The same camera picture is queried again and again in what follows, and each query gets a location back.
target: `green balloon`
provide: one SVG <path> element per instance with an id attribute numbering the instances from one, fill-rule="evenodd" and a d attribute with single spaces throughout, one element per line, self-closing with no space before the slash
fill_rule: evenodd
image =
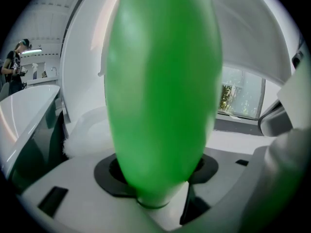
<path id="1" fill-rule="evenodd" d="M 211 0 L 120 0 L 105 78 L 121 170 L 146 206 L 190 177 L 212 131 L 222 51 Z"/>

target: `woman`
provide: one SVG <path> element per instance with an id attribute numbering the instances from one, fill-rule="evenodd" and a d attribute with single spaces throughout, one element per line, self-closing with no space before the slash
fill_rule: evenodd
<path id="1" fill-rule="evenodd" d="M 23 89 L 23 84 L 19 75 L 20 54 L 31 49 L 32 45 L 28 39 L 20 41 L 13 51 L 10 51 L 1 69 L 1 73 L 5 74 L 5 79 L 10 82 L 9 95 L 14 94 Z"/>

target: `ceiling light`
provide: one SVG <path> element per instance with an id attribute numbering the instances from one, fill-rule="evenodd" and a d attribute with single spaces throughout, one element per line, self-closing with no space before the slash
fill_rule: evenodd
<path id="1" fill-rule="evenodd" d="M 42 51 L 42 49 L 33 49 L 33 50 L 24 51 L 22 54 L 32 53 L 32 52 L 41 52 L 41 51 Z"/>

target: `white bathtub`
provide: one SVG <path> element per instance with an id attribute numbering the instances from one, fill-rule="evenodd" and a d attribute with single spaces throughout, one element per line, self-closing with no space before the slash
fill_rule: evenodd
<path id="1" fill-rule="evenodd" d="M 56 85 L 31 87 L 0 102 L 0 163 L 6 178 L 59 89 Z"/>

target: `white ceiling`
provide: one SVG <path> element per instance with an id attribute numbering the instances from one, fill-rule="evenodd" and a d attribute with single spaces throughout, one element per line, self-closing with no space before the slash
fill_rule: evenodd
<path id="1" fill-rule="evenodd" d="M 1 50 L 1 59 L 4 60 L 7 53 L 24 38 L 30 40 L 33 49 L 42 48 L 42 52 L 21 55 L 23 64 L 26 64 L 27 58 L 33 62 L 34 57 L 59 57 L 65 28 L 77 1 L 32 0 L 8 34 Z"/>

